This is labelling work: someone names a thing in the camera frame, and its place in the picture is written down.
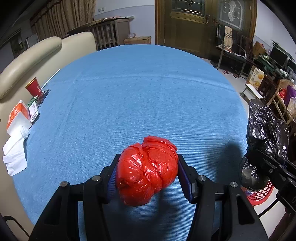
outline sofa backrest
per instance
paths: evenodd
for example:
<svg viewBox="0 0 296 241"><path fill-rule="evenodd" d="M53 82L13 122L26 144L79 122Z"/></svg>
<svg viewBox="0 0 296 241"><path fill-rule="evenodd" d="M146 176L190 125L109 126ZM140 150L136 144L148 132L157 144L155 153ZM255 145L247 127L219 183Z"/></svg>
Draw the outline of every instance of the sofa backrest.
<svg viewBox="0 0 296 241"><path fill-rule="evenodd" d="M76 59L96 51L94 36L90 32L78 33L63 40L50 37L27 49L11 62L0 75L0 156L9 138L6 125L13 107L32 98L25 86L37 78L42 86L58 69Z"/></svg>

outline silver bolt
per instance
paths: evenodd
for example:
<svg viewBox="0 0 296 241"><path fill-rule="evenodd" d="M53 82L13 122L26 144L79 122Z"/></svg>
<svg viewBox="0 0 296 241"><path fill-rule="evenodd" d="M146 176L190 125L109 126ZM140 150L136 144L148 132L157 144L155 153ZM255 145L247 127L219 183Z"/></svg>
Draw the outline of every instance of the silver bolt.
<svg viewBox="0 0 296 241"><path fill-rule="evenodd" d="M68 185L68 182L67 181L62 181L60 184L59 184L61 187L65 187Z"/></svg>
<svg viewBox="0 0 296 241"><path fill-rule="evenodd" d="M236 188L236 187L237 187L237 183L236 183L236 182L230 182L230 185L231 185L233 188Z"/></svg>
<svg viewBox="0 0 296 241"><path fill-rule="evenodd" d="M204 175L199 175L199 176L198 176L198 179L199 179L200 181L204 182L207 178L206 178L206 176L204 176Z"/></svg>
<svg viewBox="0 0 296 241"><path fill-rule="evenodd" d="M95 175L92 177L92 180L95 182L99 181L100 179L101 179L101 177L99 175Z"/></svg>

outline red plastic bag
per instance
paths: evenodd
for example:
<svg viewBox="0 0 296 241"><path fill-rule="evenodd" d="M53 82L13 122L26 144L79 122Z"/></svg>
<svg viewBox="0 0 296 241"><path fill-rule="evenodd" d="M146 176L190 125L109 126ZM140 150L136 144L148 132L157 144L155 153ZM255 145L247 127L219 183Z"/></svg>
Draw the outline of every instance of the red plastic bag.
<svg viewBox="0 0 296 241"><path fill-rule="evenodd" d="M287 89L282 89L280 92L279 92L279 96L282 98L282 99L285 99L286 97L286 94L287 94Z"/></svg>
<svg viewBox="0 0 296 241"><path fill-rule="evenodd" d="M116 187L123 202L141 206L154 193L169 186L178 172L176 146L169 140L147 136L123 150L116 174Z"/></svg>

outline small bench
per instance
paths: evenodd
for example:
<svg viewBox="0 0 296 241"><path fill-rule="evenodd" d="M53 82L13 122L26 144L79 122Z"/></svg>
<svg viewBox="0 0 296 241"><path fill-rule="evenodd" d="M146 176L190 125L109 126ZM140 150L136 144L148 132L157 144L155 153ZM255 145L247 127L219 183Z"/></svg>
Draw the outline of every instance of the small bench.
<svg viewBox="0 0 296 241"><path fill-rule="evenodd" d="M240 96L242 98L244 98L244 100L249 104L250 103L250 99L248 97L246 97L246 95L244 94L244 92L248 89L251 94L256 98L256 99L263 99L262 95L251 85L251 84L245 84L246 88L244 89L244 91L240 94Z"/></svg>

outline white stick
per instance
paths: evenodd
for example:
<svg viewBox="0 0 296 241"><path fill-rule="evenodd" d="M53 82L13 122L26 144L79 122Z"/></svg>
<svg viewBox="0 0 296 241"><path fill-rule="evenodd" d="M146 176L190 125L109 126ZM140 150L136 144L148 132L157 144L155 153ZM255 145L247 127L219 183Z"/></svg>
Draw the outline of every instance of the white stick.
<svg viewBox="0 0 296 241"><path fill-rule="evenodd" d="M47 83L60 71L61 69L58 69L58 71L57 72L55 72L54 73L54 75L53 76L51 76L50 78L49 78L49 80L48 81L46 81L45 82L45 84L41 87L41 89L43 89L46 85L47 85Z"/></svg>

